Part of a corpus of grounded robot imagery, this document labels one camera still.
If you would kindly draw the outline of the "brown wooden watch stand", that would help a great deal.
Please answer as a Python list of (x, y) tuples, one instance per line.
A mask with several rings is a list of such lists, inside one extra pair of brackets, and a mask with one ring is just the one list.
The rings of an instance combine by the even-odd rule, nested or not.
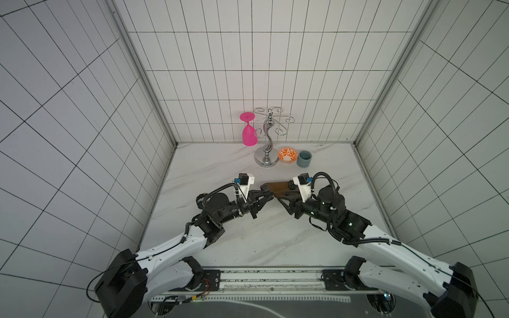
[(298, 189), (291, 191), (288, 187), (289, 181), (285, 182), (267, 182), (261, 186), (261, 189), (266, 190), (269, 189), (275, 198), (278, 197), (287, 197), (288, 199), (299, 198), (300, 192)]

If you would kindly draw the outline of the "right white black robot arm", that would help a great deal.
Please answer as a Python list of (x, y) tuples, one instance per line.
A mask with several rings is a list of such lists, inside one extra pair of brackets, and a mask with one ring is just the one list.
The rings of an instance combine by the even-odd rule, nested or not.
[(413, 249), (385, 233), (368, 219), (348, 210), (345, 198), (330, 185), (314, 195), (308, 185), (277, 192), (287, 212), (325, 223), (325, 231), (340, 243), (365, 250), (394, 266), (385, 269), (363, 257), (351, 257), (338, 279), (347, 289), (381, 290), (396, 294), (430, 311), (434, 317), (474, 317), (480, 295), (473, 271), (450, 265)]

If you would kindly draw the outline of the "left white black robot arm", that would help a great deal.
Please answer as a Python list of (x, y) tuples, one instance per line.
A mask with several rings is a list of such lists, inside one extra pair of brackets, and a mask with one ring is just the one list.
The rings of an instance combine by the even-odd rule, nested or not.
[(181, 235), (139, 253), (126, 249), (114, 258), (94, 288), (106, 317), (131, 317), (164, 292), (191, 292), (190, 302), (218, 290), (219, 271), (205, 270), (194, 255), (224, 234), (224, 223), (246, 214), (256, 217), (274, 197), (269, 190), (242, 194), (236, 187), (236, 198), (230, 200), (224, 189), (197, 196), (201, 212), (186, 224)]

